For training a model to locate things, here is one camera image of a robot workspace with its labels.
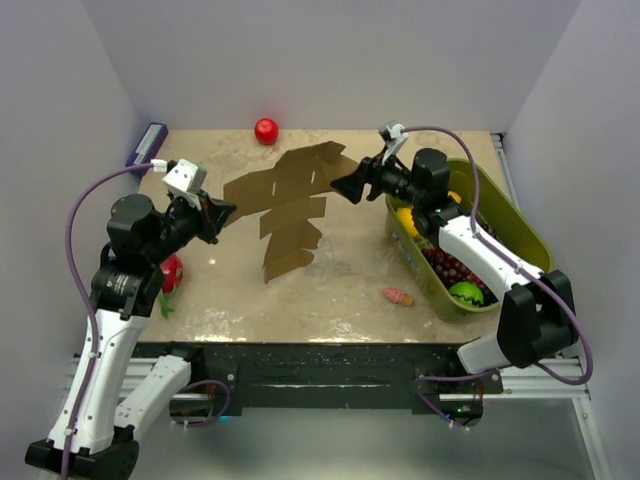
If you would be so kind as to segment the brown cardboard box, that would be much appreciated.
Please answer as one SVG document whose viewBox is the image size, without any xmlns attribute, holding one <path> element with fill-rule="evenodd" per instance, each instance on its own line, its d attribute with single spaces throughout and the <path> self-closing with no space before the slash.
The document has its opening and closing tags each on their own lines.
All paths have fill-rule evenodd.
<svg viewBox="0 0 640 480">
<path fill-rule="evenodd" d="M 311 223 L 326 213 L 330 183 L 357 163 L 335 141 L 286 151 L 270 169 L 244 174 L 223 186 L 236 205 L 231 223 L 259 213 L 259 237 L 269 239 L 262 264 L 265 283 L 310 265 L 321 231 Z"/>
</svg>

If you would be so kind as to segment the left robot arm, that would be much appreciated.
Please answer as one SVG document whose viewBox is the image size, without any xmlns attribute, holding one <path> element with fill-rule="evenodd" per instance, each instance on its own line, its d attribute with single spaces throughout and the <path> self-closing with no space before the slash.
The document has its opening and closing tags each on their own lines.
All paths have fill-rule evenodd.
<svg viewBox="0 0 640 480">
<path fill-rule="evenodd" d="M 172 397 L 207 384 L 202 349 L 171 344 L 134 390 L 120 396 L 162 290 L 162 263 L 195 238 L 216 243 L 235 209 L 204 192 L 172 196 L 165 212 L 141 194 L 113 204 L 109 241 L 86 294 L 85 344 L 67 399 L 48 436 L 28 446 L 26 464 L 64 479 L 127 479 L 142 438 Z"/>
</svg>

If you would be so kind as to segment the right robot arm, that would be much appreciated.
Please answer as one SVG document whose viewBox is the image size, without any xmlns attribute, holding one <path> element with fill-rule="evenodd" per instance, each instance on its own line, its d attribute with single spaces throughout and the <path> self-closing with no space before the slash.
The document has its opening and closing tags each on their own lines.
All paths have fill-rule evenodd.
<svg viewBox="0 0 640 480">
<path fill-rule="evenodd" d="M 421 149 L 411 167 L 385 152 L 364 158 L 331 187 L 353 204 L 388 194 L 413 209 L 419 234 L 464 263 L 501 304 L 497 331 L 461 346 L 459 360 L 445 369 L 448 386 L 469 392 L 481 372 L 524 368 L 578 341 L 571 316 L 571 283 L 560 271 L 545 272 L 484 235 L 473 213 L 453 200 L 446 155 Z"/>
</svg>

